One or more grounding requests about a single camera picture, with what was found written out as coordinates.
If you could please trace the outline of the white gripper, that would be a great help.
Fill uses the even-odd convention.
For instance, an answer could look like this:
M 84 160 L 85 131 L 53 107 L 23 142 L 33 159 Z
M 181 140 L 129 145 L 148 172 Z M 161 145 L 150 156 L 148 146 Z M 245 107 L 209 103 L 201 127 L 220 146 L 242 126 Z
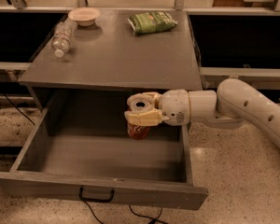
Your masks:
M 124 116 L 136 126 L 158 126 L 162 122 L 182 126 L 189 123 L 189 93 L 185 90 L 169 90 L 162 96 L 154 91 L 137 93 L 128 98 L 127 105 L 131 108 L 145 108 L 155 106 L 158 102 L 161 111 L 156 108 L 146 112 L 125 111 Z

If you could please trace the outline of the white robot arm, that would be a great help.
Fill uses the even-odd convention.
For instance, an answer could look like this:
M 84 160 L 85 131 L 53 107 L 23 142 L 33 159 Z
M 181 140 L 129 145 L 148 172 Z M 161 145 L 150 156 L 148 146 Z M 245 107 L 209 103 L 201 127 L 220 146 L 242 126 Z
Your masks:
M 127 106 L 124 116 L 133 126 L 201 122 L 218 129 L 234 129 L 248 121 L 280 148 L 280 105 L 240 79 L 225 79 L 216 91 L 138 93 L 128 98 Z

